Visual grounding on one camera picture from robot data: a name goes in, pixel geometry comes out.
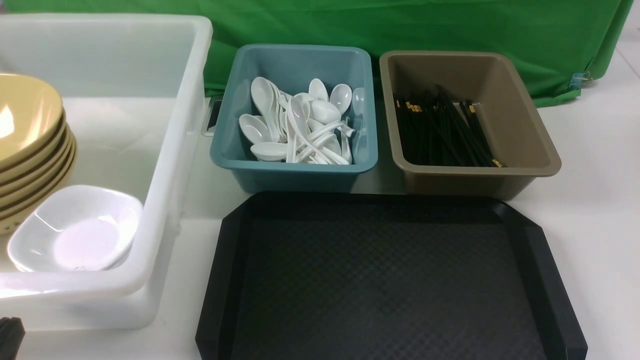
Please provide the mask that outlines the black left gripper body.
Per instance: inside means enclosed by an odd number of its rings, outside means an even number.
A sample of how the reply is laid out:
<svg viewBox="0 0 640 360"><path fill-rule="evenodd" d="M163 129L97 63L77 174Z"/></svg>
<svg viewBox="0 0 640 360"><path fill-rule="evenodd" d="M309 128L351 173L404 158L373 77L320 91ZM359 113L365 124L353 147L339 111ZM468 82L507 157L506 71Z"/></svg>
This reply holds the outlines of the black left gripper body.
<svg viewBox="0 0 640 360"><path fill-rule="evenodd" d="M0 359L15 360L26 331L20 317L0 319Z"/></svg>

